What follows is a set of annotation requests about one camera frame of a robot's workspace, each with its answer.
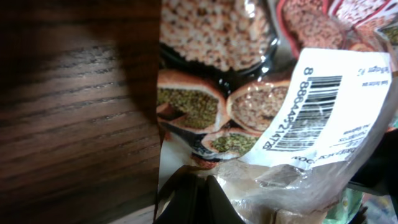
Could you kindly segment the teal wet wipes pack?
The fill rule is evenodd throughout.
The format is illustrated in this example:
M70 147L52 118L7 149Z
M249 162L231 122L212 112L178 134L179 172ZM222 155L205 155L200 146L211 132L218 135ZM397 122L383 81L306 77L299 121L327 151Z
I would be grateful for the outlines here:
M322 224L348 224L358 213L363 195L361 191L345 188L338 203L328 211Z

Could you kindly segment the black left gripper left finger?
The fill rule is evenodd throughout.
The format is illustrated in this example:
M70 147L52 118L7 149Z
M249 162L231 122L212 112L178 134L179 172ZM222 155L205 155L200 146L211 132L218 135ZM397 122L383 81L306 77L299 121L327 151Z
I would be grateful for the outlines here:
M184 174L172 185L174 196L154 221L155 224L198 223L197 207L205 180L195 174Z

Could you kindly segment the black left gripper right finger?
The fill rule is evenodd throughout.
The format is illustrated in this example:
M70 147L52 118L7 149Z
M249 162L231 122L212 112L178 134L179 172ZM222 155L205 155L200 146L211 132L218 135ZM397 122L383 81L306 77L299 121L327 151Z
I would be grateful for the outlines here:
M212 175L209 175L205 182L205 205L207 224L245 224Z

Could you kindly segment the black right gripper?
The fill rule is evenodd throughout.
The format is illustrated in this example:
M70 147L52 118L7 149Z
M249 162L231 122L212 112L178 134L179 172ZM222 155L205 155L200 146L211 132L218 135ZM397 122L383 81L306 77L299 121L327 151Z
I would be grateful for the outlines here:
M387 132L348 187L376 196L390 196L397 215L397 130Z

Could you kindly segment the clear beige snack bag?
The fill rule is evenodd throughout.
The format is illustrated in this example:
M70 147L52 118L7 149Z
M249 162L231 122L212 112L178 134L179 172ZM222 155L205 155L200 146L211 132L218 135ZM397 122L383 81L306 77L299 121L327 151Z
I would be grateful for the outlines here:
M322 223L397 130L396 1L163 0L159 42L155 220L195 174L245 223Z

